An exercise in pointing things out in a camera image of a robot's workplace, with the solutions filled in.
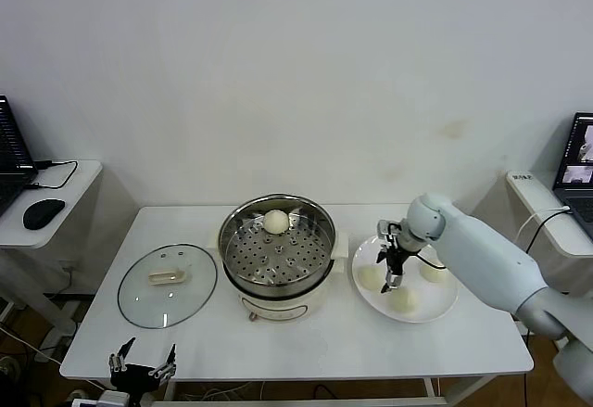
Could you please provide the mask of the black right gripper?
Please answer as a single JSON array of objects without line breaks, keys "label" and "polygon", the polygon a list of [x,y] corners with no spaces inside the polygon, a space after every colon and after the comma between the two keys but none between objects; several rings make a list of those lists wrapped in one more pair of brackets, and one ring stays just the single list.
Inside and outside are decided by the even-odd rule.
[{"label": "black right gripper", "polygon": [[405,249],[400,245],[399,234],[401,233],[401,225],[399,223],[389,223],[387,225],[386,240],[389,246],[386,249],[381,249],[377,255],[377,263],[387,261],[387,271],[385,274],[385,283],[381,288],[381,293],[387,293],[395,289],[399,289],[403,280],[403,267],[405,261],[415,255],[414,250]]}]

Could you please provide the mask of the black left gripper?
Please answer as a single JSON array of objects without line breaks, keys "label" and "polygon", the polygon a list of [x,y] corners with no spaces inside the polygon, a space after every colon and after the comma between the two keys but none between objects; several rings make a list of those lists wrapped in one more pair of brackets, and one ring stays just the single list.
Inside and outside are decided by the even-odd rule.
[{"label": "black left gripper", "polygon": [[159,367],[127,364],[125,358],[129,353],[135,337],[122,344],[116,353],[108,357],[111,374],[110,383],[118,390],[128,394],[145,394],[158,389],[159,379],[170,379],[176,373],[176,345],[171,346],[166,361]]}]

